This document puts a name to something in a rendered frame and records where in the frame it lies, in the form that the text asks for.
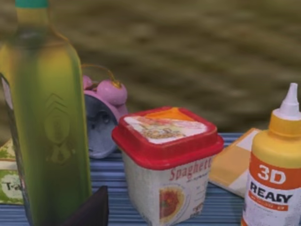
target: olive oil bottle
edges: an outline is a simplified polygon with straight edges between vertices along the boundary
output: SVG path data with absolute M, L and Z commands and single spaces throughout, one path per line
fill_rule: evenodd
M 16 12 L 0 76 L 25 210 L 32 226 L 58 226 L 92 193 L 80 60 L 48 0 L 16 0 Z

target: red lid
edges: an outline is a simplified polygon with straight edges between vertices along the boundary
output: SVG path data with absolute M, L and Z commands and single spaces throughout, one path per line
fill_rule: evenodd
M 179 137 L 165 138 L 165 142 L 160 143 L 157 137 L 147 137 L 150 130 L 140 124 L 141 119 L 172 119 L 178 124 L 190 121 L 198 127 L 187 129 L 188 134 L 167 129 L 168 133 L 173 132 Z M 151 170 L 170 169 L 215 155 L 223 149 L 223 139 L 217 134 L 216 126 L 184 108 L 162 107 L 123 116 L 113 130 L 112 138 L 136 164 Z

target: spaghetti image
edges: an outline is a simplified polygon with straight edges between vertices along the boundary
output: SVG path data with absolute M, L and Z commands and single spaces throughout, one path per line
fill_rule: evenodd
M 183 206 L 185 195 L 182 189 L 166 187 L 160 189 L 160 223 L 167 223 L 174 218 Z

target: striped tablecloth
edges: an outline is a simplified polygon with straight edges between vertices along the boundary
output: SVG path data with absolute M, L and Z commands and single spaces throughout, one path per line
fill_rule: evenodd
M 222 134 L 225 145 L 240 135 Z M 119 152 L 101 161 L 91 160 L 91 177 L 93 191 L 102 185 L 109 187 L 109 226 L 147 225 L 129 201 Z M 242 198 L 209 184 L 202 214 L 179 226 L 239 226 L 242 206 Z M 28 226 L 23 206 L 0 205 L 0 226 Z

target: alarm clock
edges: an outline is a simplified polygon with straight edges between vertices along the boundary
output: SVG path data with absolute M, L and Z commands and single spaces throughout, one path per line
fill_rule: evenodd
M 95 83 L 83 75 L 89 155 L 90 158 L 101 159 L 117 150 L 111 133 L 121 116 L 127 114 L 127 89 L 107 68 L 82 65 L 82 68 L 86 67 L 104 69 L 110 76 L 110 79 Z

